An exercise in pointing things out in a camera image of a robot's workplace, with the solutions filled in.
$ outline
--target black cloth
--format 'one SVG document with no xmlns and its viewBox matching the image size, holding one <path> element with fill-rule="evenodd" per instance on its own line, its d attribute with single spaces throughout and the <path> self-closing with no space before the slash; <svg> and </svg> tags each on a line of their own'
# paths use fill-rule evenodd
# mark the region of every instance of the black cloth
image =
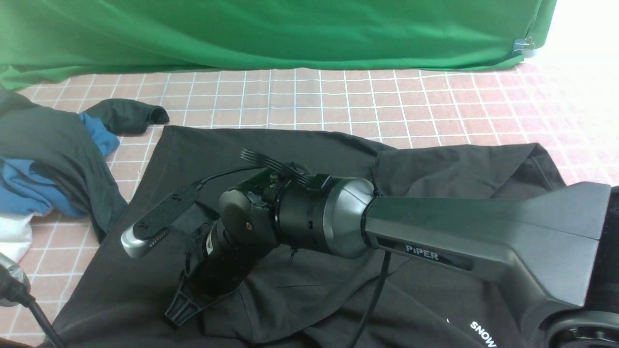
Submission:
<svg viewBox="0 0 619 348">
<path fill-rule="evenodd" d="M 119 133 L 145 130 L 153 121 L 167 120 L 160 107 L 134 100 L 100 104 L 91 108 L 89 116 L 102 118 L 107 129 Z M 154 120 L 153 113 L 158 115 Z M 37 173 L 56 182 L 74 207 L 90 214 L 100 241 L 127 208 L 105 158 L 77 113 L 43 107 L 0 88 L 0 156 L 34 160 Z"/>
<path fill-rule="evenodd" d="M 143 134 L 151 124 L 170 122 L 164 108 L 135 100 L 106 99 L 84 111 L 114 134 Z"/>
<path fill-rule="evenodd" d="M 177 187 L 246 162 L 242 148 L 302 163 L 314 173 L 369 178 L 384 194 L 454 198 L 529 198 L 564 186 L 537 144 L 395 150 L 325 132 L 265 129 L 164 129 L 125 215 L 102 243 L 54 326 L 69 347 L 344 347 L 376 285 L 382 251 L 347 260 L 300 250 L 268 255 L 241 287 L 200 318 L 172 330 L 162 320 L 184 263 L 184 241 L 168 237 L 131 259 L 122 232 Z M 201 201 L 247 173 L 209 183 Z M 357 347 L 486 347 L 474 320 L 501 348 L 521 348 L 516 325 L 490 284 L 394 255 L 389 277 Z"/>
</svg>

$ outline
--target robotic arm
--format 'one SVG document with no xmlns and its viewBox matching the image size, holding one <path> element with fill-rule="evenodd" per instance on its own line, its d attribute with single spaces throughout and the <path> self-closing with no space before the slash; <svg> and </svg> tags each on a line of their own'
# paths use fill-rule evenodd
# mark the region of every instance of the robotic arm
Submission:
<svg viewBox="0 0 619 348">
<path fill-rule="evenodd" d="M 170 194 L 123 233 L 134 258 L 169 233 L 194 246 L 165 313 L 173 325 L 234 291 L 283 244 L 343 258 L 382 249 L 463 272 L 497 286 L 531 347 L 619 347 L 619 310 L 586 310 L 608 293 L 595 273 L 600 239 L 618 227 L 619 192 L 608 185 L 522 201 L 394 198 L 365 179 L 312 175 L 247 150 L 241 157 L 254 166 L 233 172 L 263 169 L 224 192 L 219 213 L 197 201 L 218 175 Z"/>
</svg>

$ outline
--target green backdrop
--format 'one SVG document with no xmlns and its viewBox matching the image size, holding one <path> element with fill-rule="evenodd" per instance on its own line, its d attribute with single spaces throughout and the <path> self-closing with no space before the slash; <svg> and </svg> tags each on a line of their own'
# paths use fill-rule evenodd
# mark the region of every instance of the green backdrop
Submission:
<svg viewBox="0 0 619 348">
<path fill-rule="evenodd" d="M 556 0 L 3 0 L 7 89 L 89 73 L 503 69 Z"/>
</svg>

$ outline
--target blue cloth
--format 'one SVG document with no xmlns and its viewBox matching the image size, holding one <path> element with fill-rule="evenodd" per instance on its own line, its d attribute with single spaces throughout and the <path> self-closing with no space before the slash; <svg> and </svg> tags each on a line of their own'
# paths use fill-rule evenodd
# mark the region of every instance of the blue cloth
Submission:
<svg viewBox="0 0 619 348">
<path fill-rule="evenodd" d="M 100 119 L 85 113 L 79 117 L 103 156 L 118 148 L 120 141 L 105 129 Z M 33 164 L 33 160 L 0 157 L 0 212 L 47 215 L 57 208 L 68 217 L 87 215 L 71 205 L 54 181 L 33 170 Z"/>
</svg>

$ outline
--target cable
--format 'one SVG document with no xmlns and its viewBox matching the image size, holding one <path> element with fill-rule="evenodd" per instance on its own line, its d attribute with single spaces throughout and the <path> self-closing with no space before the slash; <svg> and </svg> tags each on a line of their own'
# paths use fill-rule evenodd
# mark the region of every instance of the cable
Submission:
<svg viewBox="0 0 619 348">
<path fill-rule="evenodd" d="M 50 339 L 51 343 L 56 346 L 56 348 L 66 348 L 66 345 L 60 338 L 60 335 L 58 335 L 54 327 L 51 325 L 50 321 L 45 316 L 45 313 L 43 313 L 43 310 L 39 307 L 37 301 L 35 301 L 35 298 L 30 296 L 30 300 L 22 304 L 30 309 L 32 315 L 37 320 L 39 326 L 41 326 L 41 329 L 43 329 L 43 332 Z"/>
<path fill-rule="evenodd" d="M 368 309 L 365 310 L 365 314 L 363 314 L 363 317 L 361 318 L 361 321 L 359 322 L 359 325 L 357 326 L 355 335 L 348 342 L 347 348 L 355 347 L 355 344 L 357 344 L 359 337 L 361 337 L 361 334 L 363 333 L 365 326 L 370 321 L 372 312 L 374 312 L 374 308 L 376 307 L 376 304 L 378 303 L 378 298 L 381 296 L 381 292 L 383 291 L 383 286 L 385 285 L 385 280 L 387 279 L 387 273 L 389 272 L 390 262 L 391 262 L 391 253 L 388 251 L 385 251 L 385 256 L 383 258 L 383 266 L 381 268 L 381 273 L 378 276 L 378 284 L 376 284 L 376 287 L 374 288 L 374 294 L 372 295 L 372 299 L 370 300 L 370 305 L 368 306 Z"/>
<path fill-rule="evenodd" d="M 225 176 L 225 175 L 230 175 L 230 174 L 239 173 L 239 172 L 245 172 L 247 170 L 262 169 L 262 168 L 264 168 L 264 167 L 261 166 L 261 165 L 250 165 L 250 166 L 247 166 L 247 167 L 240 167 L 240 168 L 236 168 L 236 169 L 232 169 L 232 170 L 227 170 L 225 172 L 221 172 L 221 173 L 218 173 L 218 174 L 215 174 L 215 175 L 211 175 L 211 176 L 209 176 L 207 178 L 204 178 L 204 179 L 201 179 L 200 181 L 198 181 L 197 189 L 198 189 L 198 191 L 200 191 L 202 189 L 202 187 L 204 186 L 204 184 L 206 184 L 206 182 L 209 181 L 209 180 L 217 179 L 217 178 L 220 178 L 220 177 Z"/>
</svg>

